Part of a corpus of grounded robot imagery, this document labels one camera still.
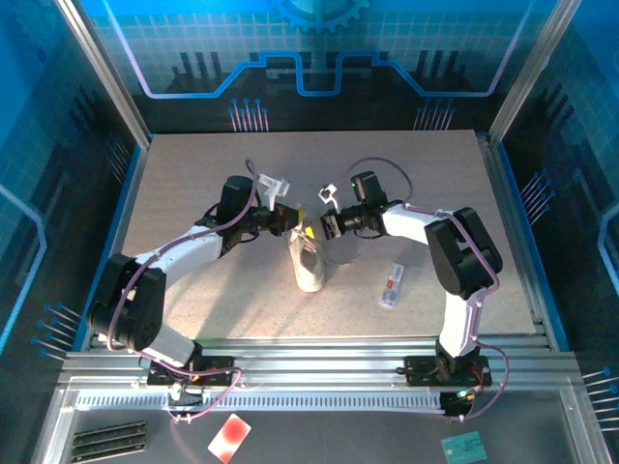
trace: gray table surface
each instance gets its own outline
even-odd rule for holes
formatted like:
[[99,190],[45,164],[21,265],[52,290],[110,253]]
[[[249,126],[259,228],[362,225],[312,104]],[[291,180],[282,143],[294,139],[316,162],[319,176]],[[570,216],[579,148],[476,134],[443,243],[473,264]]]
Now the gray table surface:
[[[245,158],[260,172],[290,180],[282,201],[327,207],[318,190],[353,161],[383,156],[398,162],[415,183],[414,203],[446,210],[476,209],[503,256],[501,288],[486,300],[482,334],[531,334],[529,307],[518,277],[475,133],[449,131],[269,132],[157,135],[135,201],[124,252],[148,251],[185,233],[216,203],[230,175],[247,175]],[[377,162],[390,198],[406,183]],[[352,188],[338,192],[344,206]],[[403,238],[359,240],[346,235],[327,244],[329,280],[315,294],[296,285],[286,241],[262,234],[173,285],[165,296],[165,320],[191,338],[237,336],[436,335],[443,325],[445,292],[427,246]],[[405,267],[400,301],[378,305],[392,263]]]
[[[439,464],[441,440],[478,431],[487,463],[578,462],[556,393],[506,393],[484,416],[460,424],[403,413],[238,412],[251,426],[234,464]],[[147,450],[121,463],[219,463],[207,450],[229,413],[174,425],[164,411],[78,412],[74,432],[147,420]],[[65,461],[69,462],[66,449]]]

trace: shoelace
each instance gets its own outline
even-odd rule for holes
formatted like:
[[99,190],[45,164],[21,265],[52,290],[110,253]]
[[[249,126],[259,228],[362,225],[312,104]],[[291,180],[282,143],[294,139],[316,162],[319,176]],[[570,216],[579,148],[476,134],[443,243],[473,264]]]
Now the shoelace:
[[292,229],[292,235],[296,235],[298,238],[305,242],[304,247],[308,248],[309,251],[322,255],[320,245],[305,231],[300,229]]

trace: small bottle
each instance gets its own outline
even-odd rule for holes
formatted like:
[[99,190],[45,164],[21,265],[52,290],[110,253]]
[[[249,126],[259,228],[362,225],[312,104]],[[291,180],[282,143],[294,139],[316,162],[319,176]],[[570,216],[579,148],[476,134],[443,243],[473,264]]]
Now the small bottle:
[[383,293],[380,295],[378,304],[385,309],[393,309],[398,302],[399,284],[402,280],[404,267],[401,264],[394,263],[387,277],[387,284]]

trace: ventilation grille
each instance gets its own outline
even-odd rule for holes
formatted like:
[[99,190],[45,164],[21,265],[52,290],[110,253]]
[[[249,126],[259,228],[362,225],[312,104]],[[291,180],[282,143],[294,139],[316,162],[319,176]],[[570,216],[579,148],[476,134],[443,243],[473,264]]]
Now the ventilation grille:
[[163,392],[136,391],[83,391],[79,394],[75,409],[161,409],[165,406]]
[[[315,393],[258,392],[235,393],[217,407],[220,410],[245,411],[385,411],[438,410],[440,393]],[[216,396],[207,398],[212,404]]]
[[[211,405],[218,397],[206,398]],[[93,409],[165,409],[167,396],[163,392],[84,391],[75,403],[77,410]],[[175,409],[193,410],[199,407]],[[438,413],[440,392],[272,392],[236,391],[216,408],[220,411],[408,411]]]

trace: card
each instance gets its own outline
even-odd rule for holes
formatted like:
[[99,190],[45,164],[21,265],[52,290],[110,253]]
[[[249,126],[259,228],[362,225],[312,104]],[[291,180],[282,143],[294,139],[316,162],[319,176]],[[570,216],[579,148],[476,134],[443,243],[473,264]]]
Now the card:
[[236,450],[250,433],[251,427],[236,414],[230,415],[220,432],[209,445],[209,451],[228,464]]

